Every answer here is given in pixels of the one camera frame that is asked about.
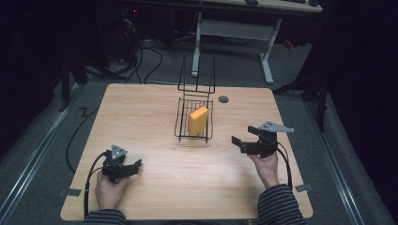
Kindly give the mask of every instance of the metal bracket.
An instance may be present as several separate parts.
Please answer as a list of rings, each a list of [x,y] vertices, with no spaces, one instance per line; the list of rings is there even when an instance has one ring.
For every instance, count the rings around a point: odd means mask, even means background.
[[[272,121],[267,121],[266,123],[260,125],[260,127],[258,127],[261,130],[264,131],[268,131],[268,132],[286,132],[286,133],[292,133],[295,130],[293,128],[289,128],[289,127],[284,127],[282,125],[276,124]]]
[[[127,153],[128,152],[125,149],[117,146],[116,144],[112,144],[112,159],[123,157]]]

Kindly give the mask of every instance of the desk leg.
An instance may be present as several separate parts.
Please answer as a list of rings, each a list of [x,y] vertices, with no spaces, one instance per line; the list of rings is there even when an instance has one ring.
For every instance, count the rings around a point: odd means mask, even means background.
[[[264,76],[266,77],[267,84],[273,84],[271,70],[269,69],[268,57],[271,53],[273,43],[278,35],[279,27],[281,26],[282,19],[278,19],[274,25],[271,36],[269,38],[268,47],[265,53],[260,53],[261,65],[263,66]]]
[[[199,58],[200,58],[200,36],[202,33],[202,12],[198,12],[198,22],[196,24],[196,44],[193,53],[192,62],[192,76],[197,77],[199,73]]]

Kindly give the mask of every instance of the hand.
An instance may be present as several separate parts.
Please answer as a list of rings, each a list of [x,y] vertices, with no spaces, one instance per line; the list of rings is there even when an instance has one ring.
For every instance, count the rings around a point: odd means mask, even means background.
[[[98,172],[96,196],[99,210],[116,209],[120,203],[129,179],[121,179],[117,184],[111,183],[108,176]]]
[[[258,176],[260,176],[266,189],[279,185],[277,152],[263,158],[255,155],[248,155],[248,157],[254,162]]]

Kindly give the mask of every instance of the striped sleeve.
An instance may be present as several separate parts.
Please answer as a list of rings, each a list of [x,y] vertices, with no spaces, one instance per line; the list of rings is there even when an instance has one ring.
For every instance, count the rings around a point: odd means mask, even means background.
[[[259,225],[307,224],[292,190],[278,185],[264,191],[258,200]]]
[[[104,209],[91,212],[85,219],[83,224],[126,224],[126,217],[118,210]]]

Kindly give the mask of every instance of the yellow block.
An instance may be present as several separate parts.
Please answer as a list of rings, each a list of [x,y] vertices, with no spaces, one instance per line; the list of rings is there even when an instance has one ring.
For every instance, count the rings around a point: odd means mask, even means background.
[[[202,106],[190,113],[190,121],[188,123],[188,132],[191,135],[197,135],[207,124],[208,109]]]

